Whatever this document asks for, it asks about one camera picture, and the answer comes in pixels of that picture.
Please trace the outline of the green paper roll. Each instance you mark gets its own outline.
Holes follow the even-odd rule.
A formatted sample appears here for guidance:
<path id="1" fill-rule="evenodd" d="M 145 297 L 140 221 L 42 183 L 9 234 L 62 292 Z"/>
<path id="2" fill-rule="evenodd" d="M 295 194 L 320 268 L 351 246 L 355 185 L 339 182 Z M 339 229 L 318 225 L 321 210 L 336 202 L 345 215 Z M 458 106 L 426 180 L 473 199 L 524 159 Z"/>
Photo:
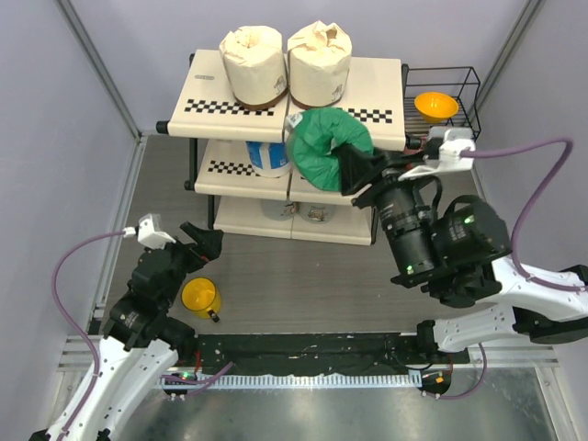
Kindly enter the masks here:
<path id="1" fill-rule="evenodd" d="M 374 155 L 368 128 L 341 108 L 304 110 L 287 116 L 285 125 L 288 159 L 311 185 L 322 191 L 341 190 L 335 148 L 350 144 L 369 157 Z"/>

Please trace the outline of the grey paper roll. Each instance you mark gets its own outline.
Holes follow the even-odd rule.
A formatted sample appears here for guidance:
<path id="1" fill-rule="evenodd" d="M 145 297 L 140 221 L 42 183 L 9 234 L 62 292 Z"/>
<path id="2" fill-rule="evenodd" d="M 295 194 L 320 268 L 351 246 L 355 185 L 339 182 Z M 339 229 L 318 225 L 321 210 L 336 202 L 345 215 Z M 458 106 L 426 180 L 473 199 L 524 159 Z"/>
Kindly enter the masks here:
<path id="1" fill-rule="evenodd" d="M 299 215 L 310 223 L 325 223 L 330 221 L 336 212 L 336 206 L 322 203 L 299 203 Z"/>
<path id="2" fill-rule="evenodd" d="M 261 200 L 262 213 L 273 221 L 286 221 L 292 219 L 298 212 L 298 204 L 293 201 Z"/>

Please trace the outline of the blue roll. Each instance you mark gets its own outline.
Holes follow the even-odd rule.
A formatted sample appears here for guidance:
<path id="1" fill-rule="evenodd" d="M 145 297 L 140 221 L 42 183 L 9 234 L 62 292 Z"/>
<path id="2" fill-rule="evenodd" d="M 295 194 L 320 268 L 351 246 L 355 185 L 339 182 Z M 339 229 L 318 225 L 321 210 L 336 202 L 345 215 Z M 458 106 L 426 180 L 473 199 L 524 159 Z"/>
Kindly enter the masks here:
<path id="1" fill-rule="evenodd" d="M 248 141 L 246 143 L 254 171 L 266 178 L 279 178 L 290 172 L 291 164 L 283 142 Z"/>

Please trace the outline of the cream paper roll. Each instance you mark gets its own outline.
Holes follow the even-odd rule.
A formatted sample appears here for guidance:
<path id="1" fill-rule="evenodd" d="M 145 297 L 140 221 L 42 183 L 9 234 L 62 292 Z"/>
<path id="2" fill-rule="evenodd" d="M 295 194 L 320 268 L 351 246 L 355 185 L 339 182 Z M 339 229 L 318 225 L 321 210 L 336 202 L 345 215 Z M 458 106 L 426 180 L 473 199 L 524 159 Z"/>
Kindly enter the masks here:
<path id="1" fill-rule="evenodd" d="M 328 107 L 341 100 L 353 49 L 342 28 L 318 20 L 293 34 L 287 48 L 289 92 L 297 106 Z"/>

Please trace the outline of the cream roll with brown band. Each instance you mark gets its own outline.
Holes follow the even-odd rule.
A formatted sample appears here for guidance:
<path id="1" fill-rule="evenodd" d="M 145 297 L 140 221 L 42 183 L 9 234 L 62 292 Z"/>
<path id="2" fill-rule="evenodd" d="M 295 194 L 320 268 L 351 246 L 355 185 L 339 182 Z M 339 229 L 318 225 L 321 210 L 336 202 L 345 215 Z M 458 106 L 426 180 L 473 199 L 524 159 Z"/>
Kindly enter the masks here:
<path id="1" fill-rule="evenodd" d="M 288 92 L 282 35 L 268 26 L 230 31 L 219 45 L 220 57 L 236 100 L 247 109 L 267 109 Z"/>

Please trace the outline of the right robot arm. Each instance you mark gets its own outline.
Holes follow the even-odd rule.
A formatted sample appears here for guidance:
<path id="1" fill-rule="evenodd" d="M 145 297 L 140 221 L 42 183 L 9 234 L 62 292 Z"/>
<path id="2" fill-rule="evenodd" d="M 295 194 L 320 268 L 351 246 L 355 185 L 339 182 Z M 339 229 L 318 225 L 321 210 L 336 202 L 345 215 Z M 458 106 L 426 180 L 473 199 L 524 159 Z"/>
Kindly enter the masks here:
<path id="1" fill-rule="evenodd" d="M 457 197 L 445 211 L 423 201 L 422 188 L 443 173 L 471 168 L 479 157 L 472 140 L 434 138 L 415 154 L 378 155 L 346 143 L 334 155 L 342 193 L 379 216 L 399 270 L 394 283 L 468 310 L 418 325 L 414 349 L 424 362 L 520 335 L 540 345 L 586 337 L 585 266 L 553 272 L 523 265 L 515 249 L 518 229 L 477 196 Z M 473 310 L 477 304 L 482 311 Z"/>

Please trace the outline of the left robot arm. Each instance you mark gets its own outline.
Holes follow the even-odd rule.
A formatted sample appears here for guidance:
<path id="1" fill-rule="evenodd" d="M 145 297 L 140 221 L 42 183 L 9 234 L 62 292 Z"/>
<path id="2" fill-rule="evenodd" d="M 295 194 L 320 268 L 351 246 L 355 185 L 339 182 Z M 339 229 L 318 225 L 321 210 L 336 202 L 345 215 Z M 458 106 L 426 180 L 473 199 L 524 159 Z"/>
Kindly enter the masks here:
<path id="1" fill-rule="evenodd" d="M 100 340 L 93 342 L 80 326 L 74 328 L 90 350 L 91 365 L 57 419 L 31 439 L 116 440 L 166 371 L 194 359 L 195 330 L 168 312 L 187 275 L 221 255 L 224 233 L 186 221 L 180 228 L 191 241 L 182 243 L 164 232 L 160 221 L 149 213 L 137 225 L 106 235 L 135 238 L 144 251 Z"/>

